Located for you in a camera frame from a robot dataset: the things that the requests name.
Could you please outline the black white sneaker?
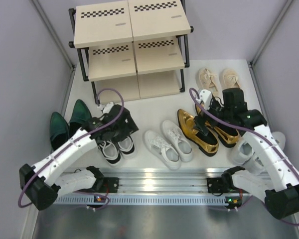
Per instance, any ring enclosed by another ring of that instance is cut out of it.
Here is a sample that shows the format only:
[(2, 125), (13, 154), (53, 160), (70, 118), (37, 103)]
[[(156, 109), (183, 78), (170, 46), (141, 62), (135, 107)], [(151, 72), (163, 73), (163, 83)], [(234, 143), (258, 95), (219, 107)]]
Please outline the black white sneaker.
[(124, 159), (132, 159), (137, 155), (135, 144), (131, 136), (118, 142), (118, 148)]
[(113, 167), (118, 166), (121, 163), (121, 155), (116, 146), (110, 141), (103, 141), (98, 145), (98, 148), (105, 158), (105, 160)]

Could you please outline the white sneaker one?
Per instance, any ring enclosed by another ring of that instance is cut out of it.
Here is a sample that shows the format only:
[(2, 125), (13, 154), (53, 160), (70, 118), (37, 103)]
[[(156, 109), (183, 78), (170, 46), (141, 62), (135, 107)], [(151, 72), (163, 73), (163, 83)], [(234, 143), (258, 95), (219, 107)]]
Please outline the white sneaker one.
[(182, 130), (170, 120), (161, 123), (161, 130), (179, 154), (181, 161), (190, 162), (193, 159), (193, 149)]
[(143, 134), (143, 141), (148, 151), (160, 159), (167, 168), (178, 170), (181, 167), (179, 154), (160, 134), (147, 130)]

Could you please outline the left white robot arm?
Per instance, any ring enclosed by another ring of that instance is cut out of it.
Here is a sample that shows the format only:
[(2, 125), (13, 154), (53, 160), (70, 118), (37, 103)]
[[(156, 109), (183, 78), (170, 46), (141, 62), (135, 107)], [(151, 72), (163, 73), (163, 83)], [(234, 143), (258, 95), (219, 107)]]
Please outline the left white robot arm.
[(94, 166), (68, 175), (63, 172), (102, 143), (118, 143), (138, 131), (128, 109), (118, 104), (105, 108), (107, 112), (101, 119), (88, 119), (49, 156), (32, 166), (25, 164), (19, 169), (21, 193), (39, 211), (47, 209), (56, 199), (66, 194), (80, 190), (97, 193), (103, 188), (106, 179), (100, 169)]

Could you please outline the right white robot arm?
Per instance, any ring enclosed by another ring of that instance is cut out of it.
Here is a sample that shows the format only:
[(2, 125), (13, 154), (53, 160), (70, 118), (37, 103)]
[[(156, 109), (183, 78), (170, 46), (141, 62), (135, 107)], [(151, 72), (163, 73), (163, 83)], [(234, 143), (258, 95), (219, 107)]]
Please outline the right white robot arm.
[(190, 88), (190, 96), (203, 113), (196, 118), (198, 130), (207, 133), (205, 121), (211, 125), (223, 125), (241, 134), (240, 145), (247, 144), (267, 171), (271, 182), (253, 174), (242, 165), (250, 159), (239, 151), (232, 158), (235, 167), (223, 172), (224, 189), (235, 192), (242, 189), (261, 200), (268, 212), (276, 219), (299, 212), (299, 171), (289, 161), (273, 137), (270, 127), (259, 110), (250, 110), (239, 88), (223, 91), (220, 105), (209, 90)]

